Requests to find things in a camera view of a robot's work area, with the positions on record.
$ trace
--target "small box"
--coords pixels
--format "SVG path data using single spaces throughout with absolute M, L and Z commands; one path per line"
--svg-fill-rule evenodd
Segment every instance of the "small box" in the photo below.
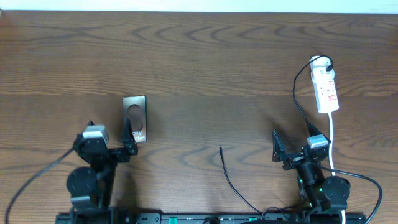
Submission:
M 147 142 L 147 97 L 123 98 L 123 125 L 130 119 L 131 131 L 137 143 Z

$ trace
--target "wooden table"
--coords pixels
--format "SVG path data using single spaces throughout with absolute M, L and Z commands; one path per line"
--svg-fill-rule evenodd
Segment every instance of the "wooden table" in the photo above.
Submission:
M 308 137 L 292 100 L 316 54 L 335 61 L 338 169 L 384 189 L 373 223 L 398 222 L 398 16 L 6 11 L 0 18 L 0 211 L 63 154 L 92 119 L 121 145 L 122 97 L 147 95 L 147 144 L 118 166 L 113 205 L 163 212 L 252 212 L 299 201 L 294 170 L 271 160 L 272 130 L 289 150 Z M 297 98 L 325 134 L 309 70 Z M 53 223 L 70 209 L 71 154 L 22 194 L 11 223 Z M 351 182 L 348 211 L 369 215 L 378 192 Z

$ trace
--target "white power cable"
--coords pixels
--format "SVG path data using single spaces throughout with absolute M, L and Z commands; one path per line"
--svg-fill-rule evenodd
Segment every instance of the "white power cable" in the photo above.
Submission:
M 329 145 L 329 165 L 331 169 L 335 169 L 335 166 L 333 165 L 333 120 L 331 118 L 331 113 L 328 113 L 329 116 L 329 129 L 330 129 L 330 136 L 329 139 L 331 141 Z M 346 212 L 343 210 L 341 211 L 341 224 L 346 224 Z

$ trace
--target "power outlet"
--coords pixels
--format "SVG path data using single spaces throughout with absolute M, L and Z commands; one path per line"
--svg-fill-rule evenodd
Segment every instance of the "power outlet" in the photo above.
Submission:
M 335 71 L 326 71 L 330 65 L 326 57 L 316 59 L 311 63 L 311 79 L 315 89 L 315 98 L 319 113 L 331 113 L 339 108 L 335 86 Z

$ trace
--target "white wall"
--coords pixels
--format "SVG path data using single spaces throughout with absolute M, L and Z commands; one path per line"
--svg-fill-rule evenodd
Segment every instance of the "white wall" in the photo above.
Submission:
M 0 0 L 3 10 L 394 13 L 398 0 Z

